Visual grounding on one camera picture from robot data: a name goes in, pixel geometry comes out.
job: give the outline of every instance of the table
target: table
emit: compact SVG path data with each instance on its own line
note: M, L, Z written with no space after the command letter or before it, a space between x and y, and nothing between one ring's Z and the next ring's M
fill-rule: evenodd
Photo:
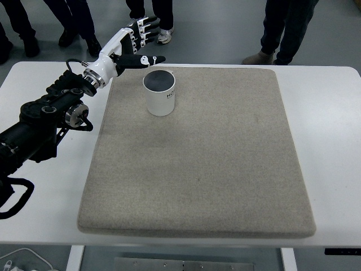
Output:
M72 63L75 73L83 67ZM183 239L84 234L76 219L110 84L89 106L92 132L70 131L58 157L26 161L13 177L35 191L16 216L0 221L0 243L182 244L195 246L361 247L361 78L349 67L163 64L165 67L269 68L276 72L317 230L305 239ZM0 88L0 130L18 121L20 106L44 95L65 63L20 62Z

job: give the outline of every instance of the shoe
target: shoe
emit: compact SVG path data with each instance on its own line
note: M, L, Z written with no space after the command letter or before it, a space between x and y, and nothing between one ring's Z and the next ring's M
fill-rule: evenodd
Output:
M267 55L262 51L243 59L243 65L272 65L273 54Z
M25 48L25 55L29 58L33 58L34 56L37 56L40 52L39 46L38 46L38 40L35 37L27 38L23 40L24 42L24 48Z
M60 47L68 47L73 43L74 38L78 35L78 31L75 29L64 29L63 34L61 34L59 38L59 46Z
M93 57L98 57L102 47L95 35L93 38L86 39L85 41L88 44L89 54Z
M10 41L7 41L4 44L4 49L0 51L0 64L4 64L9 59L10 51L13 47L13 44Z
M144 18L146 18L146 17L147 17L147 15L145 15L144 17L138 18L138 19L131 18L130 21L129 21L129 23L128 23L126 26L127 26L127 27L130 27L130 26L131 26L132 24L134 24L136 21L142 20L142 19L144 19Z
M168 42L170 42L171 35L173 34L173 32L174 32L174 27L172 27L170 30L160 29L157 43L167 44Z
M288 66L288 64L283 64L282 62L277 61L277 59L272 62L272 65L276 65L276 66Z

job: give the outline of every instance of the metal plate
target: metal plate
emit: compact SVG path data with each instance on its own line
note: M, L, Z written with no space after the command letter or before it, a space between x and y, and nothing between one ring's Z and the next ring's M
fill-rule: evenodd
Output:
M254 271L253 264L115 258L114 271Z

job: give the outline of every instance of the white cord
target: white cord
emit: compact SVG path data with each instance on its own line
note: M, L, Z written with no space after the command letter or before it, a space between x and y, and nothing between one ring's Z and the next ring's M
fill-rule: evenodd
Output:
M23 248L20 248L20 249L18 249L18 250L14 250L14 251L10 252L9 254L6 254L6 255L4 255L4 256L1 256L0 259L5 258L5 257L7 257L7 256L9 256L9 255L11 255L11 254L13 254L13 253L15 253L15 252L20 251L20 250L28 250L28 251L34 253L35 256L37 256L39 259L41 259L42 261L44 261L44 263L46 263L48 266L50 266L50 269L53 270L52 265L51 265L47 260L45 260L45 259L44 259L43 257L41 257L38 253L36 253L35 251L33 251L33 250L31 250L30 248L27 248L27 247L23 247Z

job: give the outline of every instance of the robotic arm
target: robotic arm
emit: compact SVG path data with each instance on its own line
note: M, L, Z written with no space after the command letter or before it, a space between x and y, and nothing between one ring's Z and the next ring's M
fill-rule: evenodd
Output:
M12 185L28 188L16 205L0 213L0 219L18 213L34 189L30 181L10 178L10 174L28 159L39 163L56 157L57 146L69 130L93 129L87 119L89 108L80 100L84 94L94 96L98 88L105 87L125 69L147 68L165 61L163 56L135 55L158 34L153 30L159 25L153 23L156 19L144 18L120 29L101 50L99 58L86 63L82 75L75 75L69 66L70 61L81 61L68 60L69 70L46 89L47 94L22 105L19 122L0 133L0 207L14 193Z

